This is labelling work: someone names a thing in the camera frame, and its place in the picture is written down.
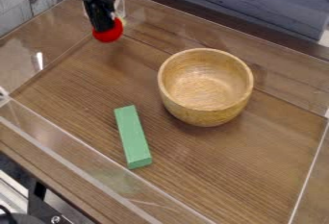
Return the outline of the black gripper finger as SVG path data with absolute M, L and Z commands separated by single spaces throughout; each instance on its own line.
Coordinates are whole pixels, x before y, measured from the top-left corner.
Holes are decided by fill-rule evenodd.
M 116 0 L 82 0 L 86 14 L 97 32 L 106 32 L 116 26 Z

